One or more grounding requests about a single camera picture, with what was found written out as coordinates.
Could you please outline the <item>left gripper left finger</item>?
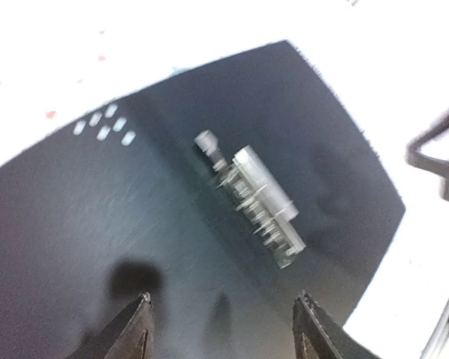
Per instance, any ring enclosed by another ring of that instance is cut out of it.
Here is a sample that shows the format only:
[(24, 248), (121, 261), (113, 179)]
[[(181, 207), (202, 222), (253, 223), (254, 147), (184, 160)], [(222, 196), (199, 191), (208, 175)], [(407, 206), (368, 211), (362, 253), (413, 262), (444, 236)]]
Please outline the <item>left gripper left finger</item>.
[(152, 358), (154, 324), (150, 293), (140, 293), (95, 338), (68, 358)]

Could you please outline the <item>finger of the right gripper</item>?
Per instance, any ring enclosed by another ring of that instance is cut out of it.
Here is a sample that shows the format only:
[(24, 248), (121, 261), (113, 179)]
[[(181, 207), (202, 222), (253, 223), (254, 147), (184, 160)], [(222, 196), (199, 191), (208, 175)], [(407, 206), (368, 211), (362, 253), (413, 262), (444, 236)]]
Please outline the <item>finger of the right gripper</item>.
[(409, 165), (442, 178), (442, 198), (449, 202), (449, 110), (406, 148)]

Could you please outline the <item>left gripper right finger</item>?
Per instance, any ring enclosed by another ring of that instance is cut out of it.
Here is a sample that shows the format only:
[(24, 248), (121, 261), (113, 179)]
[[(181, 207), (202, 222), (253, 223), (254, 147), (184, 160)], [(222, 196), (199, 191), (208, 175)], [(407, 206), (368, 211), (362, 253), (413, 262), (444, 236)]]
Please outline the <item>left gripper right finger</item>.
[(293, 340), (296, 358), (378, 358), (351, 338), (305, 290), (293, 304)]

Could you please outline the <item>black clip folder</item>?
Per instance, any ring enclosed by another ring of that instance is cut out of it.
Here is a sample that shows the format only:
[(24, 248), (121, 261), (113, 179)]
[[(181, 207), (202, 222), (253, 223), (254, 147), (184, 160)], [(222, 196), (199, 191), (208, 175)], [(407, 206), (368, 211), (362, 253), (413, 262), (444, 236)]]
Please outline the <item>black clip folder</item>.
[[(292, 358), (308, 291), (343, 324), (405, 206), (347, 112), (282, 41), (70, 124), (0, 168), (0, 358), (65, 358), (149, 292), (156, 358)], [(298, 208), (280, 269), (195, 137), (250, 146)]]

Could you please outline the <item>silver folder clip mechanism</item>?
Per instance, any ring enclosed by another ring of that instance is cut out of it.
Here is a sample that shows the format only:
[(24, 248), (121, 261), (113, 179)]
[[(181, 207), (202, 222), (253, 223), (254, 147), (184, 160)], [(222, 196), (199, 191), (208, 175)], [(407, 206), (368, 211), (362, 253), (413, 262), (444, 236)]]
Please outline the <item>silver folder clip mechanism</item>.
[(243, 147), (228, 162), (210, 130), (200, 132), (195, 145), (211, 162), (218, 187), (233, 198), (235, 210), (250, 221), (253, 234), (263, 238), (278, 267), (288, 267), (306, 248), (291, 224), (299, 211), (253, 148)]

